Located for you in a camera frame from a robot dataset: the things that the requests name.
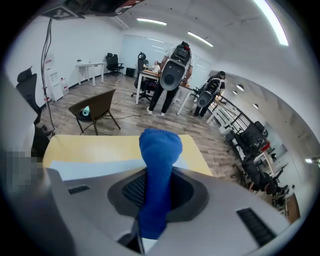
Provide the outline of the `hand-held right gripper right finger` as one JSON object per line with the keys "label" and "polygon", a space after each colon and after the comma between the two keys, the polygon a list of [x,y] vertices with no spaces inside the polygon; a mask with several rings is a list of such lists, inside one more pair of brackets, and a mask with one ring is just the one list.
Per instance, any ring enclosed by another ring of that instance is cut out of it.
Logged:
{"label": "hand-held right gripper right finger", "polygon": [[192,184],[173,172],[170,177],[171,210],[173,211],[189,202],[193,195]]}

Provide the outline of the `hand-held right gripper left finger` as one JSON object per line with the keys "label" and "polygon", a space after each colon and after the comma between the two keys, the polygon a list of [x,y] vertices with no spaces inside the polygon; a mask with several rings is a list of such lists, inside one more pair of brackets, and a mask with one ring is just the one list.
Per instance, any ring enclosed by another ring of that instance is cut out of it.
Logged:
{"label": "hand-held right gripper left finger", "polygon": [[145,203],[147,177],[145,173],[130,176],[122,187],[124,197],[138,208]]}

